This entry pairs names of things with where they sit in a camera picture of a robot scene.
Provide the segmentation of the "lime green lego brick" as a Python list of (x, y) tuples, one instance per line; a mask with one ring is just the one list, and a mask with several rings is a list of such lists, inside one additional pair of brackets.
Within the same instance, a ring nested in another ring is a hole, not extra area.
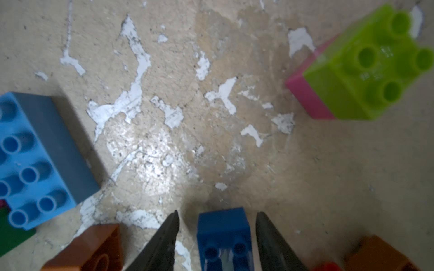
[(409, 12), (385, 4), (343, 31), (304, 73), (313, 119), (375, 120), (434, 66), (411, 36)]

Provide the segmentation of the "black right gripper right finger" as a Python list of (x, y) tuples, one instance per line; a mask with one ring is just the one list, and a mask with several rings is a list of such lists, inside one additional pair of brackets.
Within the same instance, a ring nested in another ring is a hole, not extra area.
[(255, 233), (263, 271), (308, 271), (264, 212), (257, 213)]

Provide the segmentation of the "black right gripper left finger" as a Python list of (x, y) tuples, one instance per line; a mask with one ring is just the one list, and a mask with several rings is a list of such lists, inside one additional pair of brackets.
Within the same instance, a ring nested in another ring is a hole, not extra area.
[(127, 271), (173, 271), (175, 243), (180, 228), (177, 211), (171, 213)]

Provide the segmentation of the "dark blue lego brick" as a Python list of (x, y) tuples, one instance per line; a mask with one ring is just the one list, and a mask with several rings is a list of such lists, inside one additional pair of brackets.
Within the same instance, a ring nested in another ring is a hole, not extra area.
[(200, 213), (197, 244), (203, 271), (253, 271), (250, 225), (242, 207)]

